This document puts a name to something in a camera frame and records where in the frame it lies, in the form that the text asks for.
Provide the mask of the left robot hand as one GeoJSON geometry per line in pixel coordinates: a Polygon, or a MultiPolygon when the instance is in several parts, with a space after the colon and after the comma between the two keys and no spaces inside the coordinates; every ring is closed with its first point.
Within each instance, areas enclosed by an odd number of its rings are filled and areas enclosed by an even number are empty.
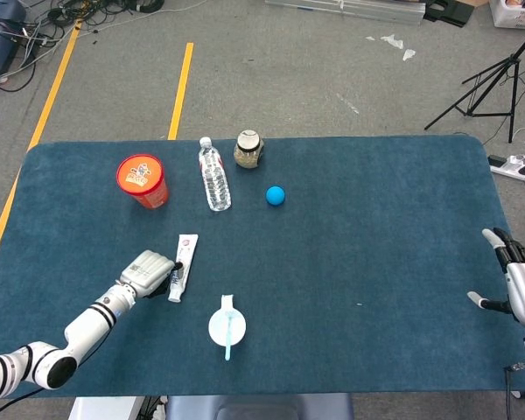
{"type": "Polygon", "coordinates": [[[169,290],[171,276],[184,268],[151,250],[145,250],[120,275],[118,283],[129,288],[135,298],[154,298],[169,290]]]}

